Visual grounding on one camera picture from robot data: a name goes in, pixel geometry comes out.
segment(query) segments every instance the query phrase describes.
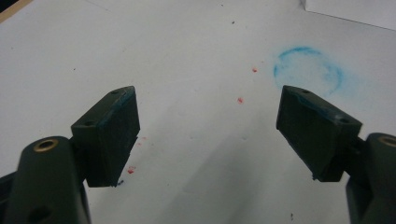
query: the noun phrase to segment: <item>red spot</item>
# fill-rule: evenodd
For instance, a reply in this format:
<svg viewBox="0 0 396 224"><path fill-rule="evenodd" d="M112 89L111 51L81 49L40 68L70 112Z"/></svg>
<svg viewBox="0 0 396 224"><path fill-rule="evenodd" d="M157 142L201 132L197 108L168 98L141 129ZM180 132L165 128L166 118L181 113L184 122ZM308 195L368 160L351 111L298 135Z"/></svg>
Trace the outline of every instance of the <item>red spot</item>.
<svg viewBox="0 0 396 224"><path fill-rule="evenodd" d="M130 166L130 167L128 167L128 174L133 174L134 173L134 169L136 169L136 167L134 167L134 166Z"/></svg>
<svg viewBox="0 0 396 224"><path fill-rule="evenodd" d="M243 103L244 103L244 98L242 98L242 97L239 97L237 101L238 101L238 104L240 104L240 105L241 105L241 104L243 104Z"/></svg>

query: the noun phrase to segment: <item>white surface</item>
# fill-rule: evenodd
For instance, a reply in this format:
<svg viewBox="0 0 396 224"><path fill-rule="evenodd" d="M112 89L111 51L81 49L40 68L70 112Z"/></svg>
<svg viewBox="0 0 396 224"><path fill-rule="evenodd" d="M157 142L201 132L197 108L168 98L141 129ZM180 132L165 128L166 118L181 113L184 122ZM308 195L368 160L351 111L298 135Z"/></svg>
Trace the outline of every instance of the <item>white surface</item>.
<svg viewBox="0 0 396 224"><path fill-rule="evenodd" d="M135 172L88 189L95 224L348 223L347 175L312 181L275 128L285 83L362 121L362 138L396 134L396 33L300 0L37 0L0 36L0 175L36 139L71 137L107 92L136 87ZM343 72L332 92L327 67Z"/></svg>
<svg viewBox="0 0 396 224"><path fill-rule="evenodd" d="M396 31L394 0L303 0L305 10Z"/></svg>

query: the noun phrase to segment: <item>blue marker smudge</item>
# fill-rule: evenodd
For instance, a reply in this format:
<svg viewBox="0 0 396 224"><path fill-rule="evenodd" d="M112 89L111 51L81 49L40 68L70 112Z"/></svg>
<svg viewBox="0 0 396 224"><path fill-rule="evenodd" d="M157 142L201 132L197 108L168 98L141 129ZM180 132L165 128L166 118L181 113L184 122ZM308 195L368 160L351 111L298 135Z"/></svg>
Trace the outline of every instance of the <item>blue marker smudge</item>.
<svg viewBox="0 0 396 224"><path fill-rule="evenodd" d="M340 88L344 73L320 51L298 47L279 54L274 78L279 88L290 85L329 96Z"/></svg>

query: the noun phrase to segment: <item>blue stain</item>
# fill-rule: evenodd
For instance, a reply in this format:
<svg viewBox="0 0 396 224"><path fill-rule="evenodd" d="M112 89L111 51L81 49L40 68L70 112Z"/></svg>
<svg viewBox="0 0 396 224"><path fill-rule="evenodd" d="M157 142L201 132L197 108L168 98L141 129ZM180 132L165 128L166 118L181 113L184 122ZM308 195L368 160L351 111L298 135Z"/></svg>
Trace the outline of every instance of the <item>blue stain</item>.
<svg viewBox="0 0 396 224"><path fill-rule="evenodd" d="M328 96L341 87L344 73L319 50L297 47L279 54L274 78L279 88L290 85Z"/></svg>

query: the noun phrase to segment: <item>red stain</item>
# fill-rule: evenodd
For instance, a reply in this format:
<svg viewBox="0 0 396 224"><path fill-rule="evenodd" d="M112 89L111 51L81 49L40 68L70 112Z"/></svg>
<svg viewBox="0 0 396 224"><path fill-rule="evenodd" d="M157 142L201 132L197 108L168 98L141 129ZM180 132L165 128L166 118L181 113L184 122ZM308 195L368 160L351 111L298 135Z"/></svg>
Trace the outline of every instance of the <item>red stain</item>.
<svg viewBox="0 0 396 224"><path fill-rule="evenodd" d="M134 167L134 166L130 166L130 167L128 167L128 174L133 174L134 173L134 169L136 169L136 167Z"/></svg>
<svg viewBox="0 0 396 224"><path fill-rule="evenodd" d="M244 98L242 98L242 97L239 97L238 98L238 100L237 100L237 102L238 102L238 104L243 104L244 103Z"/></svg>

